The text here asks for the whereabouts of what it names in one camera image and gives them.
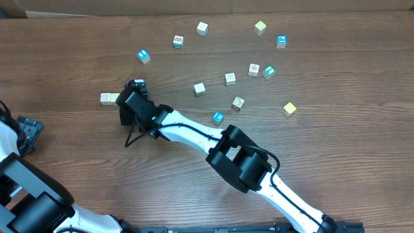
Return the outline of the red letter white block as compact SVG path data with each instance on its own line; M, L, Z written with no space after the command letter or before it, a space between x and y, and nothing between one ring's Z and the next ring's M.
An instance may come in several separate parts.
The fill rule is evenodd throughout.
M101 93L100 102L102 105L111 105L111 94L110 93Z

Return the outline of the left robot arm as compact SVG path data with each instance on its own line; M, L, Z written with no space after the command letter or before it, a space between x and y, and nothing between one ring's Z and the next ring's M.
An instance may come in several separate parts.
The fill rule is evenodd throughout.
M136 232L123 219L74 204L59 182L26 161L28 139L10 111L1 110L1 232Z

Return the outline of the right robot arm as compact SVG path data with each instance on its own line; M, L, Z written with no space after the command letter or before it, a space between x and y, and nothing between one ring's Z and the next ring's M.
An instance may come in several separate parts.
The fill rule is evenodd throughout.
M131 80L116 99L122 125L138 127L142 137L162 137L204 152L206 162L240 192L256 192L281 212L298 232L336 232L334 219L295 194L277 175L274 154L260 148L238 127L211 128L168 105L155 105L143 80Z

